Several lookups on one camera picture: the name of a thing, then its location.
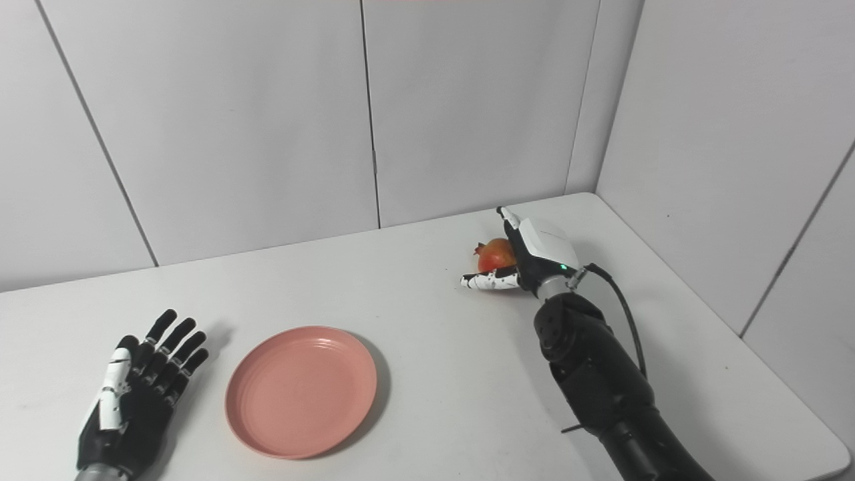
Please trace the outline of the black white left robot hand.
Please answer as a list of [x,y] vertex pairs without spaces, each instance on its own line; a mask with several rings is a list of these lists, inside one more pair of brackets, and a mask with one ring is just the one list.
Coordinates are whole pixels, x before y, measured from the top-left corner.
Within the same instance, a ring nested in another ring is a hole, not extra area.
[[77,480],[138,480],[152,468],[190,378],[210,356],[206,339],[194,319],[167,309],[143,338],[120,340],[77,439]]

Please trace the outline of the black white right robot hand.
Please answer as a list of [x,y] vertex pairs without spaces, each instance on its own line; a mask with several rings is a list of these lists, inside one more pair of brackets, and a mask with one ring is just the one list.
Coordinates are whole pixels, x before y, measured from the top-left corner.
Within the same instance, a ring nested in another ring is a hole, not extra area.
[[580,263],[568,235],[558,226],[534,217],[519,217],[506,206],[496,208],[516,264],[467,274],[460,284],[478,291],[522,289],[544,303],[573,293],[587,269]]

